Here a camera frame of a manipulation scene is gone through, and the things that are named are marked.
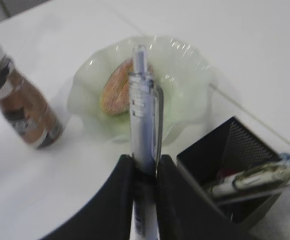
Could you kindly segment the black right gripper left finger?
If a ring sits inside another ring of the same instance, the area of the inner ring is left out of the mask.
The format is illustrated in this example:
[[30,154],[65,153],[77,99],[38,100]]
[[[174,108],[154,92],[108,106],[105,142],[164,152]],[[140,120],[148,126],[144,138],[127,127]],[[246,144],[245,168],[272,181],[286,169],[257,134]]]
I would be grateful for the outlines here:
[[130,238],[134,160],[126,154],[95,194],[73,217],[44,240],[128,240]]

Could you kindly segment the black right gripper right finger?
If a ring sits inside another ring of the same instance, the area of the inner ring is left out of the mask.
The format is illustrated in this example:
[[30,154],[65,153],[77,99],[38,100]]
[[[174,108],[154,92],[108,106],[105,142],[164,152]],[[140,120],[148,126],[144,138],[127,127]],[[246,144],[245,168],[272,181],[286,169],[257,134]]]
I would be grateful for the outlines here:
[[164,154],[156,174],[156,211],[161,240],[253,240],[216,212]]

